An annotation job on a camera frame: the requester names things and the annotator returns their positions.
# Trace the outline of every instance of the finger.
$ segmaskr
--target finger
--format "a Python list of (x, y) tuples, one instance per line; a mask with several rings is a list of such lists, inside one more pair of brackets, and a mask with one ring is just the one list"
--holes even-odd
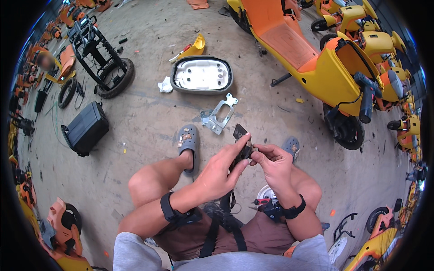
[(254, 144), (253, 147), (257, 147), (258, 151), (260, 151), (261, 153), (266, 154), (267, 156), (283, 156), (286, 157), (289, 154), (288, 152), (284, 151), (283, 149), (281, 149), (280, 147), (274, 145), (274, 144), (270, 144), (270, 145), (260, 145), (260, 144)]
[(259, 165), (261, 165), (261, 167), (266, 170), (266, 168), (268, 167), (269, 163), (271, 162), (270, 160), (268, 160), (268, 158), (265, 156), (265, 154), (259, 152), (259, 151), (254, 151), (250, 154), (250, 157)]
[(244, 148), (247, 141), (252, 137), (250, 133), (247, 133), (243, 135), (235, 144), (229, 145), (228, 149), (223, 154), (225, 157), (225, 160), (232, 161), (237, 157), (237, 155), (240, 153), (240, 151)]
[(231, 189), (235, 187), (238, 178), (240, 177), (241, 173), (243, 173), (243, 171), (246, 169), (248, 164), (249, 161), (247, 159), (240, 161), (238, 164), (235, 165), (232, 172), (227, 176), (227, 185), (230, 186)]

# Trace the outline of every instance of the right hand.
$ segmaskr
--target right hand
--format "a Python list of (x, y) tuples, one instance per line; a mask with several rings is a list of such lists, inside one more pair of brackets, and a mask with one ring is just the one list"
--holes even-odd
[(254, 144), (258, 151), (253, 152), (250, 157), (251, 166), (258, 163), (261, 165), (265, 173), (265, 180), (270, 188), (276, 194), (285, 194), (285, 192), (293, 192), (294, 188), (291, 185), (291, 171), (293, 167), (293, 156), (279, 148), (278, 146)]

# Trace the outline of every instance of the gray shirt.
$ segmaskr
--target gray shirt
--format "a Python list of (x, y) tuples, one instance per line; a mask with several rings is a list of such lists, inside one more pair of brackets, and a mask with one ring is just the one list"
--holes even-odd
[[(322, 235), (303, 240), (291, 258), (255, 252), (227, 252), (205, 258), (174, 262), (175, 271), (203, 270), (290, 270), (337, 271), (329, 260)], [(113, 271), (162, 271), (161, 258), (136, 234), (121, 232), (116, 237)]]

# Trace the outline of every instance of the black battery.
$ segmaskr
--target black battery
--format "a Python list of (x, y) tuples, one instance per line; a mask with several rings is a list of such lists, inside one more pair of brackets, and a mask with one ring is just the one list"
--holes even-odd
[(101, 106), (93, 101), (88, 104), (71, 123), (61, 126), (68, 146), (79, 156), (89, 156), (89, 152), (109, 131), (109, 121)]

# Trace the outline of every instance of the person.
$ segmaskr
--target person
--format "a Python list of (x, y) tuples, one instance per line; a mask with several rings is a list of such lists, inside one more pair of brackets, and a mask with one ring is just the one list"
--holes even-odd
[[(149, 237), (169, 254), (172, 269), (176, 271), (256, 270), (264, 266), (267, 270), (337, 270), (329, 260), (321, 223), (315, 215), (321, 188), (313, 178), (293, 165), (295, 145), (290, 148), (293, 152), (287, 152), (276, 145), (254, 144), (258, 151), (251, 154), (250, 165), (262, 167), (265, 180), (281, 207), (301, 210), (298, 215), (287, 219), (285, 214), (281, 217), (283, 222), (276, 223), (265, 213), (256, 212), (254, 218), (240, 228), (244, 238), (240, 246), (245, 249), (239, 249), (233, 232), (229, 233), (219, 225), (210, 255), (201, 255), (213, 220), (197, 206), (221, 198), (234, 189), (249, 161), (240, 161), (230, 174), (228, 169), (250, 137), (247, 133), (235, 144), (223, 147), (193, 183), (169, 193), (183, 172), (187, 176), (196, 174), (200, 161), (196, 127), (191, 124), (182, 127), (178, 133), (179, 156), (144, 166), (129, 181), (135, 210), (119, 224), (113, 270), (162, 270), (161, 258), (143, 241)], [(190, 224), (178, 226), (168, 218), (169, 223), (167, 211), (163, 211), (167, 210), (165, 198), (173, 210), (183, 215), (191, 215), (196, 207), (201, 219), (191, 219), (187, 221)], [(291, 258), (282, 256), (296, 240), (300, 243)]]
[(427, 175), (427, 167), (424, 166), (422, 161), (414, 166), (414, 169), (407, 173), (406, 181), (416, 181), (416, 180), (424, 180)]

